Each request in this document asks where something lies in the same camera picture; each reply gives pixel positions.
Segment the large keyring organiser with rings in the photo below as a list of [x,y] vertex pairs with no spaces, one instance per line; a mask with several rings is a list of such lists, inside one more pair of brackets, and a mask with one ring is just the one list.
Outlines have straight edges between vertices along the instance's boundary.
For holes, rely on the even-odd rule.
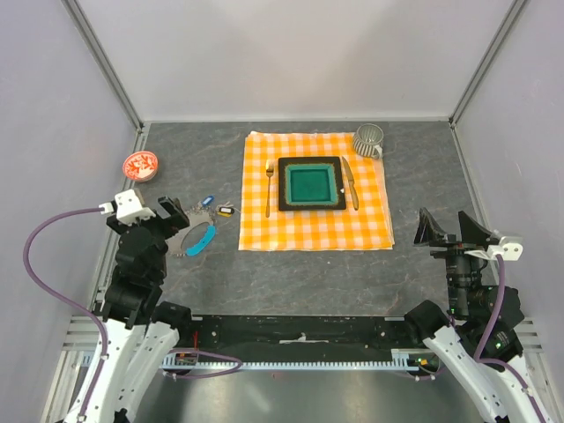
[[193,208],[187,210],[186,214],[189,226],[167,241],[168,254],[171,256],[197,256],[209,246],[217,233],[211,211]]

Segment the blue key tag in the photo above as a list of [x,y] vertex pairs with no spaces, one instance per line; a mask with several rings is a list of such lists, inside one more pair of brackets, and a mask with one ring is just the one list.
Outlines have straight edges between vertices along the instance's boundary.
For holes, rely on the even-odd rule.
[[204,200],[199,202],[199,206],[201,208],[208,207],[214,200],[214,196],[207,196]]

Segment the black yellow key tag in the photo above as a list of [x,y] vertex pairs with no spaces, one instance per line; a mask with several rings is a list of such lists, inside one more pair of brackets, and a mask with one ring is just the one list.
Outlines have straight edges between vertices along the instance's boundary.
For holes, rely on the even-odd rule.
[[229,218],[229,217],[233,216],[235,214],[235,212],[236,212],[236,210],[234,208],[234,205],[229,203],[229,202],[227,202],[225,204],[220,204],[216,207],[216,213],[219,216],[222,216],[222,217]]

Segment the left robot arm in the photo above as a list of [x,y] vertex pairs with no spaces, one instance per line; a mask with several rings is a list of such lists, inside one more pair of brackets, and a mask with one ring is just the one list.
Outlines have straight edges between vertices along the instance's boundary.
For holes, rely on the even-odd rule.
[[132,422],[153,376],[174,346],[193,337],[193,325],[174,316],[154,318],[167,276],[167,239],[189,226],[178,200],[162,197],[162,218],[137,189],[102,206],[118,234],[115,268],[101,308],[100,336],[66,422]]

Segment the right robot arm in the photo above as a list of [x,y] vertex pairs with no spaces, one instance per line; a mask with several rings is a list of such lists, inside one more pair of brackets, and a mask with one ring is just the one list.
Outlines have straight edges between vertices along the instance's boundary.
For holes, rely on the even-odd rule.
[[445,263],[449,308],[423,301],[405,315],[405,340],[433,355],[417,359],[409,375],[433,381],[449,371],[485,422],[550,422],[515,331],[524,319],[519,292],[506,284],[506,264],[521,257],[523,239],[491,231],[464,211],[458,221],[460,233],[449,234],[419,209],[413,243]]

